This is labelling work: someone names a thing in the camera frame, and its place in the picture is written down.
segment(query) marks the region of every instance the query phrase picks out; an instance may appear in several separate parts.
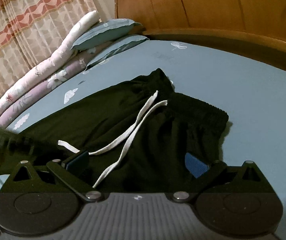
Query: triangular cutout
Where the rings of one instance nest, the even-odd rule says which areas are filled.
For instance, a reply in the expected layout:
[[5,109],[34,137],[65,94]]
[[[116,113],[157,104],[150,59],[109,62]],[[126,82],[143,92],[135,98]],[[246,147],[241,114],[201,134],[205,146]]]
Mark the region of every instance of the triangular cutout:
[[260,181],[260,177],[257,175],[254,168],[248,167],[243,175],[244,180]]
[[30,179],[30,174],[26,167],[21,167],[18,173],[15,175],[13,181],[22,181]]
[[55,185],[55,179],[48,171],[36,171],[36,172],[43,182]]

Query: wooden headboard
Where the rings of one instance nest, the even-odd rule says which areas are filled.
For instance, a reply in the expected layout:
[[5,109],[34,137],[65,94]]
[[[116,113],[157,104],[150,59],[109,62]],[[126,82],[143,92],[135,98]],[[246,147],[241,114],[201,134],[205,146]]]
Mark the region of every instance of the wooden headboard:
[[286,0],[115,0],[150,39],[220,49],[286,71]]

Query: blue bed sheet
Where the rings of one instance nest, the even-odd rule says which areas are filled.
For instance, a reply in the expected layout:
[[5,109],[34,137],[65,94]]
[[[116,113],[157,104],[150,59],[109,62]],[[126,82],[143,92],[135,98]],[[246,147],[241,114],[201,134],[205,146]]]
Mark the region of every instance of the blue bed sheet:
[[283,206],[277,230],[286,239],[286,72],[228,52],[172,41],[145,41],[63,83],[8,127],[30,125],[99,90],[161,68],[175,91],[229,115],[223,160],[257,163]]

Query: white drawstring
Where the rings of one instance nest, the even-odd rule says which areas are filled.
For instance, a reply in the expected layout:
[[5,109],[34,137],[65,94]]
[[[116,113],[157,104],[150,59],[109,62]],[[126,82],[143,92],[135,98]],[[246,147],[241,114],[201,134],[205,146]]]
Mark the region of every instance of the white drawstring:
[[109,167],[107,167],[101,174],[101,176],[99,177],[99,179],[96,181],[96,183],[94,184],[93,188],[97,187],[98,184],[105,179],[105,177],[116,167],[120,164],[121,160],[124,158],[124,156],[127,154],[133,140],[134,137],[136,135],[136,133],[138,132],[141,124],[144,122],[144,120],[149,116],[150,113],[152,113],[155,109],[157,109],[160,106],[166,106],[167,105],[167,100],[161,101],[157,104],[155,104],[148,112],[147,114],[144,116],[143,120],[139,123],[139,125],[135,128],[135,130],[133,131],[133,133],[131,133],[131,135],[129,136],[129,138],[126,140],[124,147],[122,149],[121,155],[119,157],[119,159],[117,160],[117,162],[113,163],[112,165],[110,165]]
[[58,141],[58,145],[64,146],[66,149],[70,150],[71,152],[74,153],[78,153],[80,150],[76,149],[75,147],[73,147],[72,145],[70,145],[69,143],[65,142],[65,141]]
[[[113,142],[106,145],[102,149],[97,150],[96,152],[91,152],[89,155],[100,155],[102,153],[105,153],[114,147],[118,146],[122,141],[124,141],[128,136],[131,134],[131,132],[135,129],[139,121],[141,120],[142,116],[145,114],[145,112],[150,108],[150,106],[154,103],[155,99],[157,98],[158,91],[154,93],[144,104],[144,106],[139,111],[138,116],[136,117],[136,121],[134,124],[132,124],[124,133],[122,133],[118,138],[116,138]],[[58,145],[64,146],[66,149],[70,150],[71,152],[78,153],[80,150],[76,149],[72,145],[70,145],[66,141],[58,141]]]
[[[126,138],[128,138],[124,144],[124,147],[122,149],[121,155],[119,157],[119,159],[117,160],[117,162],[113,163],[112,165],[110,165],[109,167],[107,167],[101,174],[101,176],[99,177],[99,179],[96,181],[96,183],[94,184],[93,188],[97,187],[97,185],[116,167],[119,165],[119,163],[121,162],[121,160],[124,158],[124,156],[126,155],[126,153],[128,152],[134,137],[136,135],[136,133],[138,132],[140,126],[142,125],[142,123],[144,122],[144,120],[158,107],[160,106],[166,106],[167,105],[167,100],[161,101],[157,104],[155,104],[148,112],[147,114],[143,117],[142,121],[139,123],[139,121],[141,120],[142,116],[145,114],[145,112],[150,108],[150,106],[154,103],[156,97],[158,95],[158,91],[156,91],[154,93],[154,95],[152,95],[145,103],[145,105],[142,107],[142,109],[139,111],[138,116],[136,117],[136,121],[134,124],[132,124],[124,133],[122,133],[119,137],[117,137],[113,142],[111,142],[110,144],[108,144],[107,146],[103,147],[102,149],[99,149],[95,152],[91,152],[89,153],[89,155],[100,155],[102,153],[105,153],[111,149],[113,149],[114,147],[116,147],[117,145],[119,145],[122,141],[124,141]],[[78,153],[80,150],[76,149],[75,147],[73,147],[72,145],[70,145],[69,143],[65,142],[65,141],[58,141],[58,145],[64,146],[66,149],[70,150],[71,152],[74,153]]]
[[158,91],[154,93],[145,103],[145,105],[142,107],[142,109],[139,111],[139,114],[136,118],[136,121],[134,124],[132,124],[123,134],[121,134],[118,138],[116,138],[113,142],[111,142],[109,145],[105,146],[104,148],[89,153],[89,155],[100,155],[102,153],[105,153],[114,147],[118,146],[122,141],[124,141],[128,136],[131,134],[131,132],[134,130],[134,128],[138,125],[139,121],[141,120],[142,116],[145,114],[145,112],[150,108],[150,106],[154,103],[156,97],[157,97]]

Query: butterfly pattern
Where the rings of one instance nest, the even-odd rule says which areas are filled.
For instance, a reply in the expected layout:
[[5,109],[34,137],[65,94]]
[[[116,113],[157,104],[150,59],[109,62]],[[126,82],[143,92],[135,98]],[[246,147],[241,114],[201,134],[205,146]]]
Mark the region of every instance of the butterfly pattern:
[[14,126],[14,130],[16,130],[17,128],[19,128],[22,124],[24,124],[26,122],[26,120],[28,119],[28,117],[30,116],[30,114],[26,114],[24,115],[20,120],[17,121],[17,123]]
[[66,104],[74,95],[75,95],[75,92],[78,90],[78,88],[75,88],[73,90],[69,90],[65,93],[65,96],[64,96],[64,104]]
[[175,49],[186,49],[186,48],[187,48],[187,46],[182,46],[182,45],[180,45],[180,43],[177,42],[177,41],[171,42],[171,45],[175,47],[175,48],[172,49],[172,50],[175,50]]

